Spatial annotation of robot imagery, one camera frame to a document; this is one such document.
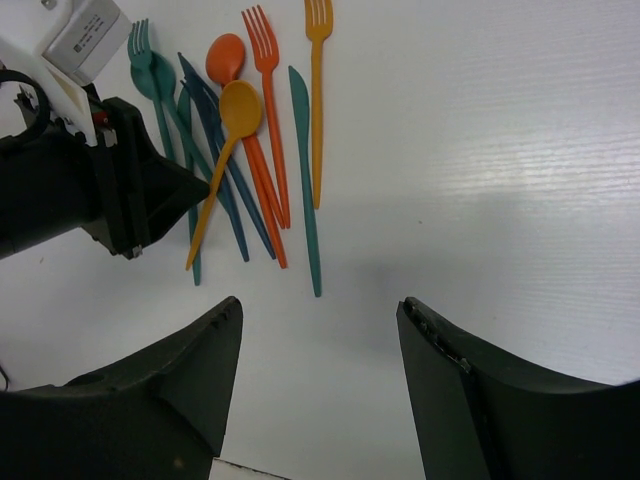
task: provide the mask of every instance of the plastic spoon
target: plastic spoon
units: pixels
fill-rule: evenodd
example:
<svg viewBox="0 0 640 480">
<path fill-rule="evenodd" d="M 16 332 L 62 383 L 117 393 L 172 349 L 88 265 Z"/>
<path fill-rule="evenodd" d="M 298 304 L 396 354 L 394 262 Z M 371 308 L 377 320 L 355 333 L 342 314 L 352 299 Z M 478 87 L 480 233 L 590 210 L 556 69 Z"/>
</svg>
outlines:
<svg viewBox="0 0 640 480">
<path fill-rule="evenodd" d="M 176 109 L 176 103 L 174 100 L 174 94 L 176 90 L 176 72 L 173 70 L 173 67 L 169 63 L 169 61 L 164 58 L 162 55 L 155 53 L 153 54 L 153 68 L 152 73 L 158 84 L 160 97 L 162 102 L 167 107 L 173 122 L 180 132 L 180 137 L 182 138 L 182 143 L 185 148 L 189 151 L 189 153 L 193 156 L 196 164 L 202 174 L 206 178 L 210 178 L 213 175 L 209 164 L 202 156 L 200 149 L 193 141 L 190 132 L 187 130 L 186 126 L 182 123 L 180 116 L 178 115 L 178 111 Z M 152 93 L 149 91 L 148 84 L 148 76 L 144 75 L 143 72 L 135 68 L 131 68 L 131 78 L 136 88 L 142 95 L 149 98 L 147 94 Z M 238 211 L 238 206 L 233 197 L 233 193 L 231 191 L 231 185 L 229 185 L 228 180 L 225 179 L 225 186 L 222 190 L 222 194 L 225 196 L 225 203 L 229 207 L 228 213 L 229 218 L 231 219 L 231 226 L 233 227 L 233 233 L 236 237 L 236 241 L 238 242 L 238 247 L 240 248 L 240 253 L 242 255 L 242 259 L 245 262 L 249 261 L 249 248 L 247 246 L 247 240 L 244 235 L 244 230 L 242 228 L 242 222 L 240 219 L 240 212 Z"/>
<path fill-rule="evenodd" d="M 225 85 L 231 83 L 238 78 L 240 70 L 244 65 L 246 58 L 246 52 L 242 39 L 233 33 L 227 33 L 218 37 L 207 53 L 207 59 L 205 67 L 207 75 L 215 83 L 220 84 L 223 88 Z M 245 151 L 249 163 L 253 163 L 255 168 L 260 174 L 262 188 L 264 188 L 269 204 L 273 209 L 278 223 L 282 228 L 285 228 L 284 215 L 280 208 L 280 202 L 276 195 L 276 189 L 273 186 L 273 180 L 267 167 L 267 162 L 264 158 L 264 152 L 258 141 L 258 137 L 254 134 L 248 138 L 243 139 Z M 256 182 L 256 191 L 260 188 L 259 183 Z"/>
<path fill-rule="evenodd" d="M 258 92 L 256 92 L 251 84 L 242 80 L 229 83 L 220 96 L 220 116 L 229 131 L 229 136 L 220 152 L 218 165 L 211 180 L 211 192 L 205 201 L 198 224 L 196 225 L 191 250 L 187 258 L 187 270 L 191 268 L 202 244 L 211 210 L 215 204 L 216 193 L 220 187 L 220 182 L 222 181 L 229 157 L 233 152 L 233 147 L 242 138 L 253 135 L 262 121 L 262 105 Z"/>
</svg>

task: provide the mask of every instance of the yellow spoon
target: yellow spoon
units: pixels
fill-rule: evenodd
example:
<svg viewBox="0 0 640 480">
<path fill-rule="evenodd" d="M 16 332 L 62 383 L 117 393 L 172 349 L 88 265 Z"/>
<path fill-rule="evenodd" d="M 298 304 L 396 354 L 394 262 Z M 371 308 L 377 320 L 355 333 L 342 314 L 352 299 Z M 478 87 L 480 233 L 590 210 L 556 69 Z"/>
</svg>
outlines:
<svg viewBox="0 0 640 480">
<path fill-rule="evenodd" d="M 262 104 L 256 89 L 244 80 L 234 80 L 228 83 L 220 95 L 220 117 L 229 134 L 224 147 L 220 151 L 218 165 L 211 179 L 211 192 L 204 203 L 193 234 L 189 257 L 187 258 L 187 270 L 191 268 L 202 244 L 224 169 L 231 153 L 233 153 L 233 147 L 243 138 L 253 135 L 262 121 Z"/>
</svg>

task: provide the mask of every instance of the cable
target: cable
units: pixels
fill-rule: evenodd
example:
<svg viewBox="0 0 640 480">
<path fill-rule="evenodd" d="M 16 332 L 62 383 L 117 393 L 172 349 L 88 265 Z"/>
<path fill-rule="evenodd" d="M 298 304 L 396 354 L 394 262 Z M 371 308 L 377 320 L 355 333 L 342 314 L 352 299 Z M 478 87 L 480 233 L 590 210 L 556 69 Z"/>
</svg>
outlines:
<svg viewBox="0 0 640 480">
<path fill-rule="evenodd" d="M 51 104 L 47 94 L 35 80 L 15 70 L 0 70 L 0 85 L 5 82 L 24 83 L 33 87 L 38 98 L 38 110 L 35 121 L 24 132 L 0 139 L 0 151 L 12 150 L 35 140 L 47 129 L 51 117 Z"/>
</svg>

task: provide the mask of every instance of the orange fork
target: orange fork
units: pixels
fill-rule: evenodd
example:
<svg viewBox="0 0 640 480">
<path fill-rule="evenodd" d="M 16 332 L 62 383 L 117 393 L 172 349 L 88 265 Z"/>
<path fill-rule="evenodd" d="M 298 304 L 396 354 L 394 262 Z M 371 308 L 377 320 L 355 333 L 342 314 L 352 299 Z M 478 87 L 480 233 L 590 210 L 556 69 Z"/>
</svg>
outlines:
<svg viewBox="0 0 640 480">
<path fill-rule="evenodd" d="M 273 71 L 280 62 L 278 42 L 273 29 L 262 11 L 260 5 L 242 12 L 244 24 L 249 33 L 256 69 L 262 73 L 262 90 L 267 111 L 267 123 L 269 124 L 269 138 L 271 139 L 271 151 L 276 170 L 276 180 L 280 193 L 280 205 L 284 217 L 285 228 L 291 228 L 291 211 L 289 208 L 289 188 L 287 186 L 287 170 L 282 149 L 282 137 L 276 102 L 273 95 Z"/>
<path fill-rule="evenodd" d="M 255 135 L 251 135 L 250 137 L 243 138 L 242 143 L 244 145 L 244 150 L 247 153 L 247 159 L 249 160 L 249 164 L 252 166 L 251 168 L 255 168 L 255 172 L 258 174 L 256 177 L 253 175 L 254 183 L 256 186 L 256 193 L 258 197 L 264 193 L 265 198 L 268 203 L 266 206 L 268 207 L 269 212 L 265 210 L 265 204 L 260 201 L 260 206 L 262 207 L 262 214 L 264 215 L 264 221 L 267 223 L 267 228 L 269 229 L 269 236 L 271 237 L 271 242 L 273 243 L 273 247 L 276 249 L 276 255 L 278 256 L 278 260 L 280 260 L 280 254 L 278 254 L 278 250 L 276 248 L 276 243 L 280 242 L 278 239 L 280 237 L 280 233 L 278 229 L 275 229 L 275 232 L 271 230 L 268 224 L 268 219 L 273 217 L 275 214 L 278 223 L 282 228 L 285 228 L 284 225 L 284 216 L 282 214 L 282 209 L 278 204 L 278 197 L 276 195 L 276 191 L 273 188 L 273 183 L 271 182 L 271 174 L 269 173 L 269 167 L 267 167 L 267 162 L 264 159 L 264 152 L 262 151 L 262 146 L 258 141 L 258 137 Z"/>
<path fill-rule="evenodd" d="M 282 244 L 282 237 L 280 237 L 280 230 L 278 230 L 278 225 L 276 224 L 276 220 L 273 217 L 274 209 L 269 202 L 269 193 L 267 193 L 268 188 L 265 187 L 263 181 L 264 176 L 262 171 L 267 168 L 267 165 L 264 161 L 264 154 L 260 151 L 262 150 L 260 148 L 260 142 L 258 142 L 257 140 L 254 142 L 249 140 L 248 138 L 245 138 L 243 142 L 244 148 L 247 152 L 247 159 L 249 160 L 249 168 L 251 169 L 253 183 L 256 186 L 258 201 L 260 202 L 260 208 L 262 208 L 264 222 L 267 225 L 269 237 L 271 237 L 271 243 L 273 244 L 273 249 L 276 252 L 276 257 L 278 258 L 280 268 L 287 268 L 287 255 L 284 252 L 284 245 Z"/>
</svg>

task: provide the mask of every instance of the orange spoon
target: orange spoon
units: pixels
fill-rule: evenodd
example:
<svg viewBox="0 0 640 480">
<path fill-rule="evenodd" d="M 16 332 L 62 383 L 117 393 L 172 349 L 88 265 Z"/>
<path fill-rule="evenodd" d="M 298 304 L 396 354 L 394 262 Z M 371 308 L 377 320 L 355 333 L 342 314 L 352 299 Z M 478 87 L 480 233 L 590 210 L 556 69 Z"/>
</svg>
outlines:
<svg viewBox="0 0 640 480">
<path fill-rule="evenodd" d="M 233 33 L 226 33 L 218 37 L 207 53 L 205 68 L 207 75 L 215 83 L 220 84 L 223 88 L 225 85 L 235 80 L 244 65 L 246 51 L 242 39 Z M 260 182 L 256 184 L 256 192 L 260 197 L 260 188 L 263 188 L 269 204 L 276 215 L 280 227 L 285 228 L 284 215 L 278 202 L 276 189 L 273 186 L 273 180 L 264 158 L 264 152 L 256 135 L 243 138 L 245 152 L 249 163 L 253 163 L 256 172 L 260 175 Z M 263 210 L 265 221 L 267 221 L 267 213 Z"/>
</svg>

